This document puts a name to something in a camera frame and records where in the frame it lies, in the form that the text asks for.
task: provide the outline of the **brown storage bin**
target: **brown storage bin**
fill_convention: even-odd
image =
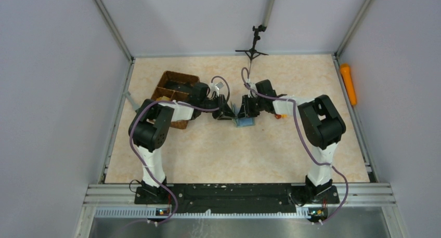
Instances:
[[[189,94],[187,92],[180,91],[181,89],[184,90],[184,88],[175,86],[173,89],[167,89],[165,87],[168,85],[168,82],[178,83],[182,85],[190,84],[191,86],[194,86],[197,82],[199,82],[199,77],[190,74],[165,71],[162,74],[162,77],[153,92],[153,95],[151,97],[152,100],[157,100],[162,96],[166,96],[170,98],[170,100],[176,101],[187,100]],[[188,120],[182,120],[172,122],[170,126],[177,129],[185,129],[187,128],[187,124]]]

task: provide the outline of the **beige tabletop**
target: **beige tabletop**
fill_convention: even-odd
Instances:
[[[194,74],[207,84],[214,75],[221,75],[230,85],[230,101],[240,105],[242,95],[248,93],[240,71],[248,65],[246,56],[136,59],[129,91],[141,105],[151,97],[164,71]],[[269,79],[277,94],[304,98],[328,95],[346,124],[334,165],[349,182],[369,181],[331,55],[260,56],[253,61],[250,78],[252,82]],[[126,100],[106,183],[142,178],[141,162],[128,143],[127,130],[134,116]],[[278,120],[266,112],[255,119],[255,126],[242,128],[202,113],[187,129],[169,130],[162,162],[169,183],[304,182],[312,165],[293,119]],[[335,173],[333,179],[343,182]]]

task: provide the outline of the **gray handle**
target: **gray handle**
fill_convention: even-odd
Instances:
[[[271,11],[273,10],[274,0],[268,0],[265,10],[265,18],[263,20],[262,26],[266,28],[268,26],[269,17],[271,16]]]

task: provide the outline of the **gray floor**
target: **gray floor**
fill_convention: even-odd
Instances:
[[[304,219],[174,219],[158,228],[135,219],[95,218],[89,238],[101,237],[390,237],[380,207],[344,208],[323,226]]]

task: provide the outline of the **white wall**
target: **white wall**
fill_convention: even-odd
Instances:
[[[266,0],[103,0],[134,56],[234,54],[251,48]],[[334,52],[364,0],[276,0],[257,49]]]
[[[412,237],[441,233],[441,0],[375,0],[343,54],[380,179]]]
[[[0,236],[71,237],[128,62],[92,0],[0,0]]]

